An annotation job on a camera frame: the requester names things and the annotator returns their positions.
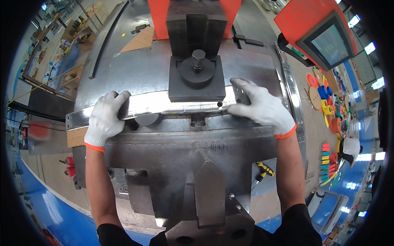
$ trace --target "grey floor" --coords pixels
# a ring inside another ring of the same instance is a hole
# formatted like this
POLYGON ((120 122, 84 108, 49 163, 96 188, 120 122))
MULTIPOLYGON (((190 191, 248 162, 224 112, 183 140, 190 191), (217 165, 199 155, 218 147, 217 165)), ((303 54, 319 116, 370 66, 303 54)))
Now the grey floor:
MULTIPOLYGON (((253 0, 258 8, 262 11, 264 16, 268 19, 269 24, 273 28, 276 35, 280 34, 279 28, 276 26, 273 18, 276 16, 272 12, 266 12, 257 0, 253 0)), ((108 13, 112 11, 119 1, 103 0, 108 13)), ((86 0, 83 2, 84 5, 91 4, 92 1, 86 0)), ((56 36, 51 40, 51 43, 57 43, 55 40, 56 36)), ((306 130, 306 144, 307 152, 306 157, 308 161, 307 175, 314 175, 308 179, 305 186, 305 197, 307 197, 311 190, 318 187, 318 156, 319 156, 319 145, 322 143, 331 143, 331 151, 335 151, 335 144, 337 141, 336 135, 333 135, 330 130, 326 127, 323 113, 312 108, 312 104, 305 91, 307 82, 305 80, 305 73, 311 72, 312 68, 307 68, 296 59, 289 57, 289 63, 295 75, 299 94, 301 97, 301 106, 303 109, 305 130, 306 130)), ((345 80, 345 85, 349 89, 349 94, 352 95, 353 91, 351 85, 345 80)), ((349 101, 353 102, 354 98, 350 97, 349 101)), ((68 204, 74 208, 80 210, 83 213, 90 213, 90 204, 87 199, 85 189, 76 190, 72 178, 64 175, 66 165, 59 162, 60 159, 64 159, 67 156, 72 156, 72 153, 68 154, 56 154, 56 155, 29 155, 28 152, 23 152, 22 159, 29 166, 29 168, 36 174, 36 176, 49 188, 51 188, 57 195, 62 197, 62 200, 66 200, 68 204)), ((163 230, 156 225, 154 216, 142 215, 134 213, 131 209, 129 200, 117 199, 118 214, 121 219, 124 228, 133 231, 144 232, 149 234, 157 234, 163 230)), ((258 196, 251 198, 250 215, 253 217, 256 223, 264 221, 266 219, 277 216, 281 213, 280 202, 276 189, 258 196)))

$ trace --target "cardboard sheet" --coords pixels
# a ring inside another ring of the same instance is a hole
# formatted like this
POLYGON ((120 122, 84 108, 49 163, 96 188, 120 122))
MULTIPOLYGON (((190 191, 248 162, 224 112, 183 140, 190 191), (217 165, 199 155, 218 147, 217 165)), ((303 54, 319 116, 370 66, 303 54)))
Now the cardboard sheet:
POLYGON ((147 48, 152 45, 154 28, 147 26, 139 34, 137 34, 125 47, 119 52, 126 52, 130 50, 137 50, 141 48, 147 48))

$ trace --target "large hex bolt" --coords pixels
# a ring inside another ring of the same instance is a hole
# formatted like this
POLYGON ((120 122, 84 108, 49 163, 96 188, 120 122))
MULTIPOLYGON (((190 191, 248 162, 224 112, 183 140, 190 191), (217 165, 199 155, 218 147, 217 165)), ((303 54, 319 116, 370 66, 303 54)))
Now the large hex bolt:
POLYGON ((194 50, 191 55, 193 59, 192 68, 195 72, 200 72, 203 68, 203 60, 205 59, 205 52, 203 50, 194 50))

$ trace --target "black sleeve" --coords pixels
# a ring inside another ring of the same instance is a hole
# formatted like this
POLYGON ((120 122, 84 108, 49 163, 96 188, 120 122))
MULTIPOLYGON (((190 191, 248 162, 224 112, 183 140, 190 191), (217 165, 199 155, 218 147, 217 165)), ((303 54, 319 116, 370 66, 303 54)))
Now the black sleeve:
POLYGON ((141 244, 133 241, 119 226, 113 224, 101 224, 97 228, 98 241, 101 246, 107 245, 127 245, 127 246, 142 246, 141 244))
POLYGON ((285 245, 322 245, 322 238, 313 228, 305 204, 293 205, 284 213, 282 224, 273 237, 275 241, 285 245))

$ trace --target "forearm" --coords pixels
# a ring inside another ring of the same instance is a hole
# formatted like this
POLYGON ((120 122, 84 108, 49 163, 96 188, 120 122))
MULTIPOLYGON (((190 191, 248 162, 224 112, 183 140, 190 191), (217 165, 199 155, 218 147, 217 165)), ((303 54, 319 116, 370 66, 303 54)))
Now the forearm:
POLYGON ((105 221, 122 227, 116 212, 115 193, 104 164, 104 153, 86 148, 85 179, 96 226, 105 221))
POLYGON ((276 183, 283 215, 291 206, 305 204, 305 174, 295 132, 287 138, 278 139, 277 147, 276 183))

